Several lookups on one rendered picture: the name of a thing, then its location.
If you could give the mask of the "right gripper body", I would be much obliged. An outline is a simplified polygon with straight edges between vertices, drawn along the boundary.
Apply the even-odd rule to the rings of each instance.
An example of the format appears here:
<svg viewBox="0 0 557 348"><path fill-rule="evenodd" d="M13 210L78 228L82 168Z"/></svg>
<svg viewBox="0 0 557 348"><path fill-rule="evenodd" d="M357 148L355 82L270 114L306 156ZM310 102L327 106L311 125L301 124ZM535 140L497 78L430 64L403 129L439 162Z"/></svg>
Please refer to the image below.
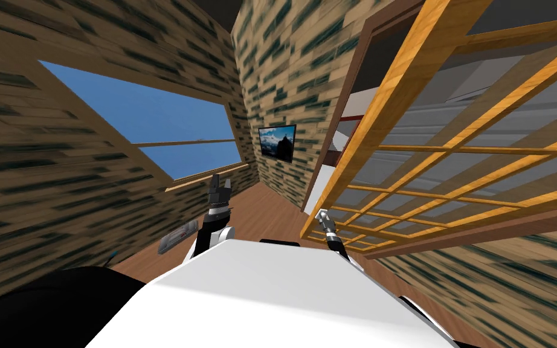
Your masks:
<svg viewBox="0 0 557 348"><path fill-rule="evenodd" d="M315 220L319 222L321 229L325 232L327 236L336 237L336 226L334 221L329 217L328 210L319 209L318 213L315 215Z"/></svg>

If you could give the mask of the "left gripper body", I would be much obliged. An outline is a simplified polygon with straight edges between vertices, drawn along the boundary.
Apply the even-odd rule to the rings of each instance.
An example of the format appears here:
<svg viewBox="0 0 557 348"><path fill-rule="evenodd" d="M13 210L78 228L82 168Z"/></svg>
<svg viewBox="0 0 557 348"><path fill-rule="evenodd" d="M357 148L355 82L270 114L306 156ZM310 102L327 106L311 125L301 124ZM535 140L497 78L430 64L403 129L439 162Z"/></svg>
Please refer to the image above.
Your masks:
<svg viewBox="0 0 557 348"><path fill-rule="evenodd" d="M229 204L232 189L225 186L211 186L208 191L208 203L212 206L219 206L221 204Z"/></svg>

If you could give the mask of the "framed mountain picture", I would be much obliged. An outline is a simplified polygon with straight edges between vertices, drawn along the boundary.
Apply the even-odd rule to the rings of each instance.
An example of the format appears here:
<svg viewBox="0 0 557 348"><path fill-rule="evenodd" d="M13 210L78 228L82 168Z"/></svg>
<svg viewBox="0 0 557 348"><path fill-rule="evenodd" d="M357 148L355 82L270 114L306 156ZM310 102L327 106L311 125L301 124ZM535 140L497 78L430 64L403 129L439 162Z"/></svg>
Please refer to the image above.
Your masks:
<svg viewBox="0 0 557 348"><path fill-rule="evenodd" d="M262 156L292 163L296 125L261 127L258 133Z"/></svg>

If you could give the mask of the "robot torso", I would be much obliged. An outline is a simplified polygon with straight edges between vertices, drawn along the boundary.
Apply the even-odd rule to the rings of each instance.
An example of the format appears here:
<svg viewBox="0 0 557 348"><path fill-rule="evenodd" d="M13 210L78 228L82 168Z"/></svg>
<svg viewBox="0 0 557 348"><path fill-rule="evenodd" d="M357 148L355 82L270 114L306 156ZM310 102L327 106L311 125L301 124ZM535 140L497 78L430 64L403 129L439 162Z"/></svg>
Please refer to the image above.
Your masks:
<svg viewBox="0 0 557 348"><path fill-rule="evenodd" d="M334 251L227 240L145 285L86 348L458 348Z"/></svg>

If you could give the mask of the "wooden lattice glass door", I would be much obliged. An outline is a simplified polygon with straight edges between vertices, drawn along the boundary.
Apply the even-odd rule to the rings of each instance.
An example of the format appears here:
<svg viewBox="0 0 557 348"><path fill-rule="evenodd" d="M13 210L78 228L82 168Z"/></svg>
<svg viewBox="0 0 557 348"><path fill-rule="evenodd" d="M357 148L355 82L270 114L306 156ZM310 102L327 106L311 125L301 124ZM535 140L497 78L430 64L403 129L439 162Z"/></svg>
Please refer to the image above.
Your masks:
<svg viewBox="0 0 557 348"><path fill-rule="evenodd" d="M557 229L557 0L423 0L301 237L368 259Z"/></svg>

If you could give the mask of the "grey wall panel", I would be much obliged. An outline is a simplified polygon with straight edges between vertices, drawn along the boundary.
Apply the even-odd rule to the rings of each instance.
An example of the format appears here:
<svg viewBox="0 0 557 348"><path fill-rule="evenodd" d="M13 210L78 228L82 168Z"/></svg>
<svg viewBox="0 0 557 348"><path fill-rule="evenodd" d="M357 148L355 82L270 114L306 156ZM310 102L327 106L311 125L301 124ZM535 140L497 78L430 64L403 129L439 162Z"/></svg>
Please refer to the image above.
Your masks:
<svg viewBox="0 0 557 348"><path fill-rule="evenodd" d="M158 254L162 255L199 230L197 220L192 220L165 235L159 242Z"/></svg>

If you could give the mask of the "window with wooden frame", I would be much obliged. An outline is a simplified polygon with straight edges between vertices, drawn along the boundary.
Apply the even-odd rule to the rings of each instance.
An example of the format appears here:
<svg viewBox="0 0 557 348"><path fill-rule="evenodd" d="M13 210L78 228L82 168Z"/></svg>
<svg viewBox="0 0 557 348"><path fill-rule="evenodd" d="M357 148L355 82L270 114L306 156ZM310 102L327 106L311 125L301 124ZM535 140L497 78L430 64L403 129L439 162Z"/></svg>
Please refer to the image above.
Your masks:
<svg viewBox="0 0 557 348"><path fill-rule="evenodd" d="M45 88L168 191L250 169L225 100L159 89L47 60Z"/></svg>

